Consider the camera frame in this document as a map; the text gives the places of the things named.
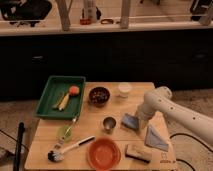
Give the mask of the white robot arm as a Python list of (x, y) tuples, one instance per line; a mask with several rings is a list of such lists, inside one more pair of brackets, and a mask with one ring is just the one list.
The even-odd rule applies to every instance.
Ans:
[(205, 141), (213, 141), (210, 131), (213, 130), (213, 118), (193, 111), (171, 101), (172, 92), (166, 86), (147, 91), (143, 102), (137, 107), (136, 113), (144, 121), (152, 119), (157, 111), (167, 114), (174, 120), (202, 137)]

